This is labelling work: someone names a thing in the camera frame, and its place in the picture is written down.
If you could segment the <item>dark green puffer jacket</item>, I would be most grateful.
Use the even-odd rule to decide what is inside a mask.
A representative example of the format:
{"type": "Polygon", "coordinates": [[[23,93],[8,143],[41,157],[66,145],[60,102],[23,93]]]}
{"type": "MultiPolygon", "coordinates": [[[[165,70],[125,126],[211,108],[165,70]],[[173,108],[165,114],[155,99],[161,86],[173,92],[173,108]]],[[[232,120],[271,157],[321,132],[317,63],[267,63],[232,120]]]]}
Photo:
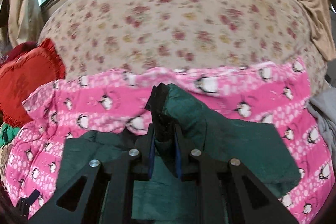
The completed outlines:
{"type": "Polygon", "coordinates": [[[212,159],[241,160],[277,198],[298,185],[300,175],[276,128],[268,123],[229,119],[173,84],[152,90],[147,108],[158,115],[162,135],[154,139],[155,163],[150,181],[134,184],[134,223],[194,223],[195,188],[177,178],[170,133],[179,124],[183,137],[212,159]]]}

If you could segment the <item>green cloth at bedside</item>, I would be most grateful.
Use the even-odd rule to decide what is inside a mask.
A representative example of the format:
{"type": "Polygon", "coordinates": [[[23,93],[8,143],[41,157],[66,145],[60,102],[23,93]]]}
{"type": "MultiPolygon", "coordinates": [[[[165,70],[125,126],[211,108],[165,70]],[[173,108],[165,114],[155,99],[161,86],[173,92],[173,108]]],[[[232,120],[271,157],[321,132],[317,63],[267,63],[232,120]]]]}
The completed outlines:
{"type": "Polygon", "coordinates": [[[0,146],[9,144],[18,134],[20,128],[19,127],[11,127],[11,125],[7,123],[3,123],[1,125],[1,139],[0,146]]]}

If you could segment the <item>pink penguin print blanket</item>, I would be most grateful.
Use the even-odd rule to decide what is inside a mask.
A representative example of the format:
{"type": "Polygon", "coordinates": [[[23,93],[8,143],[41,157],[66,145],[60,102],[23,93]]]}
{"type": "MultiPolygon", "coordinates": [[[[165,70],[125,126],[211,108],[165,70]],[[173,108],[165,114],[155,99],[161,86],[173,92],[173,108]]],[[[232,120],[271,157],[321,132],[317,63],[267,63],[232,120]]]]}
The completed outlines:
{"type": "Polygon", "coordinates": [[[142,136],[152,122],[145,106],[154,86],[173,84],[226,118],[272,124],[298,167],[300,180],[280,202],[310,223],[335,183],[330,151],[307,109],[310,81],[303,61],[250,67],[170,70],[135,75],[120,69],[38,87],[23,101],[22,126],[6,165],[12,203],[40,192],[35,214],[91,156],[117,153],[123,131],[142,136]]]}

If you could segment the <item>grey fleece garment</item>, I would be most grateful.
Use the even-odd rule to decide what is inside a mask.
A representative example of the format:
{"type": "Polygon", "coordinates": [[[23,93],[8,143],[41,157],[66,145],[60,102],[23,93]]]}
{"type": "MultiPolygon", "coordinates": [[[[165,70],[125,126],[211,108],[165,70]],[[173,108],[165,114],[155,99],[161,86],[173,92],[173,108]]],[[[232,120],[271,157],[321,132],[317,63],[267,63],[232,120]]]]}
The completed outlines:
{"type": "Polygon", "coordinates": [[[319,133],[322,135],[335,169],[336,157],[336,91],[329,88],[309,99],[307,109],[317,120],[319,133]]]}

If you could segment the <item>red ruffled pillow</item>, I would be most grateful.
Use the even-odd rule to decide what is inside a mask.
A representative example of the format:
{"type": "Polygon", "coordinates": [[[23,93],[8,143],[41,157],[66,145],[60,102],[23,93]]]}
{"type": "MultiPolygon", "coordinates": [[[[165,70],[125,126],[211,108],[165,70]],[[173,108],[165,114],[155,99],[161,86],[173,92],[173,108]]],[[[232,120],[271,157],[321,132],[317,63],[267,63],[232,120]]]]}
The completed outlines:
{"type": "Polygon", "coordinates": [[[1,66],[1,114],[11,127],[31,121],[22,103],[38,87],[66,76],[54,43],[46,38],[33,50],[1,66]]]}

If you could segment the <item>floral bed sheet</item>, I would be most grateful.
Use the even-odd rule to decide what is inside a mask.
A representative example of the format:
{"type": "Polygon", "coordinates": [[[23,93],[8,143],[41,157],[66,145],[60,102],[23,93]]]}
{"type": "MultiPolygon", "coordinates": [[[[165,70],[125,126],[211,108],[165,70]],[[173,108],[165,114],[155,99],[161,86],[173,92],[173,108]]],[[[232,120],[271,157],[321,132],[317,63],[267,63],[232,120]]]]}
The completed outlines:
{"type": "Polygon", "coordinates": [[[301,56],[311,92],[327,87],[326,61],[295,0],[68,0],[43,27],[66,78],[113,68],[217,68],[301,56]]]}

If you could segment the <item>beige curtain left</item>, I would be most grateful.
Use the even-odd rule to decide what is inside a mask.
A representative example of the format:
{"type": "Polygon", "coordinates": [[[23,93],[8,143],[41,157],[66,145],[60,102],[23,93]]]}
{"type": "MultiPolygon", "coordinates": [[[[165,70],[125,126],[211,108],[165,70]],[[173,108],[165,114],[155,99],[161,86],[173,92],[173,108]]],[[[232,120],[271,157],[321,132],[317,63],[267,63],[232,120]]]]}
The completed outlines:
{"type": "Polygon", "coordinates": [[[9,0],[7,29],[12,47],[36,42],[44,24],[38,0],[9,0]]]}

